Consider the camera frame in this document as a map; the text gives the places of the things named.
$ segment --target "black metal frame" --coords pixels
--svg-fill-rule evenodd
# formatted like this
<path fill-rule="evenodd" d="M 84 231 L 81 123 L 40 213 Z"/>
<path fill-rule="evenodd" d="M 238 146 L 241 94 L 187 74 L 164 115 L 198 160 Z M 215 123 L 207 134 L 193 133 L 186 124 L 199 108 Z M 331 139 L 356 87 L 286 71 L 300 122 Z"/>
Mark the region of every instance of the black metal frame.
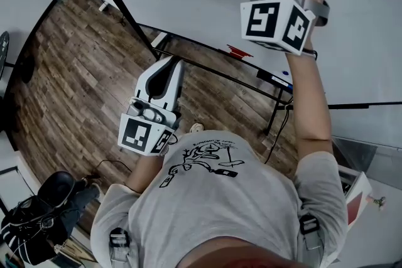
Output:
<path fill-rule="evenodd" d="M 188 41 L 191 41 L 193 43 L 196 43 L 198 45 L 204 46 L 204 47 L 209 48 L 211 50 L 214 50 L 217 53 L 220 53 L 221 55 L 228 56 L 231 59 L 235 59 L 235 60 L 237 60 L 239 62 L 242 62 L 242 63 L 244 63 L 246 65 L 249 65 L 249 66 L 255 68 L 258 71 L 258 73 L 257 73 L 258 78 L 264 80 L 265 82 L 268 82 L 268 83 L 274 85 L 275 87 L 278 87 L 280 89 L 280 91 L 279 91 L 278 96 L 275 97 L 274 95 L 266 93 L 266 92 L 260 90 L 259 88 L 256 88 L 255 86 L 249 85 L 249 84 L 244 83 L 244 82 L 242 82 L 242 81 L 240 81 L 240 80 L 238 80 L 238 79 L 236 79 L 234 77 L 228 76 L 228 75 L 226 75 L 224 73 L 221 73 L 221 72 L 219 72 L 217 70 L 214 70 L 213 68 L 207 67 L 207 66 L 205 66 L 203 64 L 199 64 L 199 63 L 197 63 L 195 61 L 192 61 L 192 60 L 189 60 L 187 58 L 184 58 L 184 57 L 180 56 L 180 58 L 183 61 L 185 61 L 186 63 L 189 63 L 191 65 L 194 65 L 194 66 L 197 66 L 199 68 L 202 68 L 202 69 L 204 69 L 204 70 L 206 70 L 208 72 L 214 73 L 214 74 L 216 74 L 216 75 L 218 75 L 220 77 L 224 77 L 224 78 L 226 78 L 226 79 L 228 79 L 228 80 L 230 80 L 232 82 L 238 83 L 239 85 L 245 86 L 245 87 L 247 87 L 247 88 L 249 88 L 249 89 L 251 89 L 251 90 L 253 90 L 253 91 L 257 92 L 257 93 L 260 93 L 260 94 L 262 94 L 262 95 L 274 100 L 276 102 L 275 107 L 274 107 L 274 111 L 271 114 L 271 118 L 269 120 L 268 127 L 264 130 L 264 133 L 267 136 L 268 136 L 268 134 L 269 134 L 269 132 L 271 130 L 271 126 L 272 126 L 272 123 L 274 121 L 276 112 L 278 110 L 284 110 L 285 106 L 287 106 L 286 109 L 293 110 L 292 105 L 288 105 L 288 103 L 286 101 L 281 100 L 281 96 L 283 94 L 283 91 L 286 91 L 286 92 L 288 92 L 290 94 L 293 93 L 293 87 L 291 86 L 291 84 L 289 84 L 290 85 L 289 87 L 285 87 L 283 84 L 281 84 L 279 82 L 276 82 L 276 81 L 274 81 L 272 79 L 272 77 L 274 76 L 273 74 L 271 74 L 271 73 L 269 73 L 269 72 L 267 72 L 265 70 L 262 70 L 261 68 L 255 66 L 255 65 L 253 65 L 253 64 L 251 64 L 249 62 L 245 62 L 245 61 L 243 61 L 243 60 L 241 60 L 239 58 L 236 58 L 236 57 L 226 53 L 223 50 L 213 48 L 211 46 L 199 43 L 197 41 L 188 39 L 186 37 L 182 37 L 180 35 L 170 33 L 168 31 L 165 31 L 165 30 L 162 30 L 162 29 L 159 29 L 159 28 L 155 28 L 155 27 L 152 27 L 152 26 L 146 26 L 146 25 L 143 25 L 143 24 L 138 24 L 136 22 L 136 20 L 131 16 L 131 13 L 129 12 L 128 8 L 126 7 L 126 5 L 124 4 L 124 2 L 122 0 L 113 0 L 113 1 L 115 2 L 116 6 L 120 9 L 120 11 L 122 12 L 123 16 L 127 19 L 129 24 L 137 32 L 138 36 L 141 38 L 141 40 L 143 41 L 145 46 L 148 48 L 148 50 L 156 58 L 156 61 L 158 61 L 161 58 L 162 54 L 170 55 L 170 56 L 179 56 L 179 55 L 176 55 L 174 53 L 170 53 L 168 51 L 165 51 L 164 48 L 165 48 L 166 44 L 169 42 L 169 40 L 172 37 L 181 38 L 181 39 L 188 40 Z M 151 42 L 149 41 L 149 39 L 146 37 L 145 33 L 143 32 L 143 30 L 141 29 L 140 26 L 149 27 L 149 28 L 153 28 L 153 29 L 159 30 L 161 32 L 164 32 L 164 33 L 167 34 L 168 39 L 166 41 L 164 41 L 163 44 L 161 44 L 161 46 L 159 48 L 154 48 L 152 46 Z M 358 103 L 358 104 L 336 104 L 336 105 L 329 105 L 329 109 L 368 109 L 370 106 L 374 106 L 374 105 L 402 105 L 402 102 L 381 102 L 381 103 L 363 103 L 363 104 L 361 104 L 361 103 Z"/>

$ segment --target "gray t-shirt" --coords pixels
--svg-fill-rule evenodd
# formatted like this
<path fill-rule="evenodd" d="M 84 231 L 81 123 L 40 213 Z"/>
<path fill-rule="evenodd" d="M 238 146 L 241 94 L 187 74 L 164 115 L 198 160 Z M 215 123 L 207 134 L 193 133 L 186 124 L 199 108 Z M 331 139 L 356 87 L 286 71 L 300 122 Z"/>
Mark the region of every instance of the gray t-shirt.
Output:
<path fill-rule="evenodd" d="M 321 267 L 327 267 L 347 231 L 345 197 L 331 154 L 303 158 L 292 182 L 258 161 L 233 133 L 186 134 L 170 146 L 162 170 L 142 195 L 121 185 L 109 188 L 94 220 L 91 247 L 103 268 L 111 268 L 109 234 L 121 227 L 131 238 L 131 267 L 176 267 L 196 246 L 221 236 L 297 260 L 302 209 L 320 222 Z"/>

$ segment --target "table leg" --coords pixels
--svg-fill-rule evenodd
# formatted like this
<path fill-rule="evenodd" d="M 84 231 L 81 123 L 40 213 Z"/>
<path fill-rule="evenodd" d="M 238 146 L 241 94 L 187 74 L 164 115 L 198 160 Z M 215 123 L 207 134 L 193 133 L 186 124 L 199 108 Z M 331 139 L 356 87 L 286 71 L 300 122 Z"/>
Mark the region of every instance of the table leg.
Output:
<path fill-rule="evenodd" d="M 275 103 L 274 111 L 272 112 L 271 118 L 269 119 L 268 127 L 264 130 L 264 134 L 266 136 L 268 136 L 268 134 L 269 134 L 269 132 L 271 130 L 271 127 L 272 127 L 272 123 L 274 122 L 274 118 L 275 118 L 275 115 L 276 115 L 276 111 L 278 110 L 279 101 L 281 99 L 282 93 L 283 93 L 283 89 L 280 89 L 279 94 L 278 94 L 278 100 Z"/>

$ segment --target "red object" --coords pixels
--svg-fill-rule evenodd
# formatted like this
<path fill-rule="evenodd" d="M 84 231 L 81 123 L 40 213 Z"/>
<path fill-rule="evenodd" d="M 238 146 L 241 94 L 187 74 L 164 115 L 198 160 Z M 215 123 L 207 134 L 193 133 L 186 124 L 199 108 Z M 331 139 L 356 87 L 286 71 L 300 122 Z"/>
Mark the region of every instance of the red object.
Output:
<path fill-rule="evenodd" d="M 351 202 L 347 204 L 347 224 L 350 225 L 357 218 L 363 192 L 360 192 Z"/>
<path fill-rule="evenodd" d="M 231 45 L 228 45 L 228 47 L 229 47 L 230 50 L 231 50 L 231 52 L 230 52 L 229 54 L 232 55 L 233 57 L 240 58 L 241 60 L 242 60 L 244 57 L 254 57 L 254 56 L 252 56 L 252 55 L 250 55 L 250 54 L 247 54 L 245 51 L 242 51 L 242 50 L 240 50 L 240 49 L 237 49 L 236 47 L 233 47 L 233 46 L 231 46 Z"/>

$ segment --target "cable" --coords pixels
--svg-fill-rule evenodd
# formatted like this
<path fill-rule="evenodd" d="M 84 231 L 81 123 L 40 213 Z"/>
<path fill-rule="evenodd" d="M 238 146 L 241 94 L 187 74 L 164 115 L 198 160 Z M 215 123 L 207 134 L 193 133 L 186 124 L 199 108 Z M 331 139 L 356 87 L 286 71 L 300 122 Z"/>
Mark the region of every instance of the cable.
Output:
<path fill-rule="evenodd" d="M 122 15 L 120 20 L 117 23 L 123 27 L 126 27 L 126 22 L 124 21 L 124 18 L 125 18 L 124 15 Z"/>
<path fill-rule="evenodd" d="M 132 171 L 128 166 L 126 166 L 122 161 L 119 161 L 119 160 L 108 160 L 108 159 L 102 160 L 102 161 L 94 168 L 93 172 L 94 172 L 95 170 L 97 170 L 98 167 L 99 167 L 104 161 L 108 161 L 108 162 L 110 162 L 110 163 L 121 163 L 122 165 L 124 165 L 124 166 L 126 167 L 126 169 L 127 169 L 128 171 L 133 172 L 133 171 Z"/>
<path fill-rule="evenodd" d="M 172 134 L 172 136 L 175 137 L 176 142 L 173 142 L 173 143 L 168 142 L 169 145 L 174 145 L 174 144 L 176 144 L 176 143 L 178 142 L 178 138 L 177 138 L 177 136 L 176 136 L 174 133 Z"/>
<path fill-rule="evenodd" d="M 268 157 L 266 158 L 266 161 L 264 162 L 264 164 L 266 164 L 266 163 L 268 162 L 269 158 L 271 157 L 271 154 L 272 154 L 272 152 L 274 151 L 274 147 L 275 147 L 275 145 L 276 145 L 276 142 L 278 142 L 279 136 L 281 135 L 281 132 L 282 132 L 283 128 L 285 127 L 286 123 L 288 122 L 288 119 L 289 119 L 289 110 L 287 109 L 287 107 L 288 107 L 292 102 L 293 102 L 293 96 L 290 98 L 290 100 L 289 100 L 289 101 L 286 103 L 286 105 L 285 105 L 285 109 L 286 109 L 285 117 L 284 117 L 284 119 L 283 119 L 283 121 L 282 121 L 282 124 L 281 124 L 281 127 L 280 127 L 279 131 L 278 131 L 278 134 L 276 135 L 275 142 L 274 142 L 274 144 L 272 144 L 271 149 L 269 150 Z"/>
<path fill-rule="evenodd" d="M 10 260 L 14 257 L 14 254 L 16 253 L 16 251 L 17 251 L 19 248 L 21 248 L 21 247 L 22 247 L 25 243 L 27 243 L 28 241 L 32 240 L 33 237 L 35 237 L 35 236 L 36 236 L 38 233 L 40 233 L 41 231 L 42 231 L 42 227 L 40 227 L 40 229 L 38 230 L 38 232 L 36 232 L 31 238 L 25 240 L 21 245 L 19 245 L 19 246 L 17 247 L 17 249 L 14 250 L 13 254 L 12 254 L 11 257 L 10 257 Z"/>
<path fill-rule="evenodd" d="M 307 48 L 303 48 L 302 53 L 304 55 L 309 55 L 309 56 L 314 57 L 315 60 L 317 60 L 317 58 L 318 58 L 318 53 L 316 50 L 308 50 Z"/>

